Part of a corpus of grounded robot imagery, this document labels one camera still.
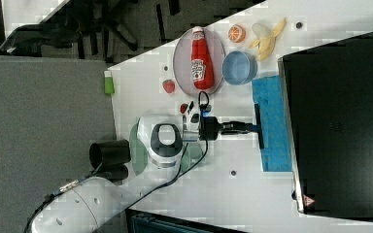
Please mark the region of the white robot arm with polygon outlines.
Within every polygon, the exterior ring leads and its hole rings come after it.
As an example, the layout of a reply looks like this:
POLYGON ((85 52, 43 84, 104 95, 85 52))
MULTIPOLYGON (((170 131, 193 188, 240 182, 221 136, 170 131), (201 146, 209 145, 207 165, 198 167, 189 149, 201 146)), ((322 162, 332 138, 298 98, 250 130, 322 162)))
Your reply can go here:
POLYGON ((134 176, 117 180, 117 172, 101 167, 62 186, 28 221, 24 233, 94 233, 152 192, 174 183, 190 165, 182 164, 188 143, 215 141, 219 135, 261 134, 261 126, 241 121, 219 122, 196 114, 148 115, 139 118, 132 154, 145 156, 134 176))

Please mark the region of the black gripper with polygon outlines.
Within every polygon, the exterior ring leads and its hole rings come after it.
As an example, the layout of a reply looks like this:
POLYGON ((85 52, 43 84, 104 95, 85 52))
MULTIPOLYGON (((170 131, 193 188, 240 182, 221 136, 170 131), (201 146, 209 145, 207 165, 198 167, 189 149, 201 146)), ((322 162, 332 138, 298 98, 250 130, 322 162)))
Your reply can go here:
POLYGON ((253 133, 252 123, 242 121, 229 121, 219 123, 215 116, 207 116, 204 111, 200 113, 199 119, 199 139, 201 141, 215 141, 221 135, 239 135, 253 133))

